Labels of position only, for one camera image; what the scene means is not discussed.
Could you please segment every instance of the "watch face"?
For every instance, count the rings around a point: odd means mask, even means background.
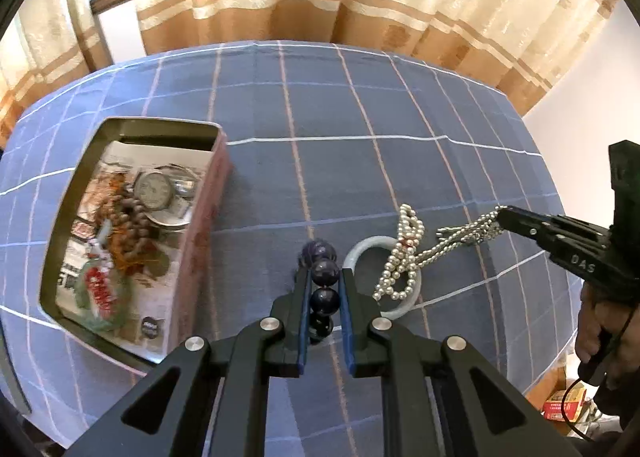
[[[174,196],[169,179],[160,172],[142,175],[136,186],[138,199],[142,201],[149,211],[166,208]]]

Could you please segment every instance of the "pocket watch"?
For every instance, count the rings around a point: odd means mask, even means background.
[[[154,224],[172,230],[187,227],[198,188],[198,176],[177,164],[141,170],[134,182],[134,196],[146,208]]]

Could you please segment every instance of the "human hand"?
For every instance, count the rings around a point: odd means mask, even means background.
[[[600,350],[598,335],[605,329],[612,335],[619,334],[631,312],[631,307],[609,301],[596,302],[593,288],[585,283],[580,293],[582,306],[578,314],[578,334],[575,353],[587,363]],[[625,374],[640,368],[640,313],[636,311],[626,328],[607,369],[607,384],[612,388]]]

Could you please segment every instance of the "plaid tablecloth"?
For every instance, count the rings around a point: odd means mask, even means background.
[[[394,234],[402,202],[427,226],[425,246],[435,228],[497,203],[562,212],[506,97],[411,58],[242,42],[91,74],[29,108],[0,162],[0,319],[30,419],[63,445],[140,379],[65,335],[37,304],[60,198],[108,116],[214,120],[228,134],[234,170],[213,233],[214,279],[198,302],[198,331],[214,339],[268,313],[310,237],[342,259],[357,241]],[[373,274],[381,257],[370,254],[356,273]],[[574,332],[580,282],[526,239],[456,250],[422,275],[402,322],[434,339],[464,336],[522,391]],[[348,376],[335,333],[310,349],[302,379],[272,380],[266,454],[381,456],[380,412],[379,380]]]

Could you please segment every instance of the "pink tin box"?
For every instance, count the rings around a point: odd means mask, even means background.
[[[42,311],[102,357],[148,371],[193,333],[229,169],[215,123],[106,119],[60,203]]]

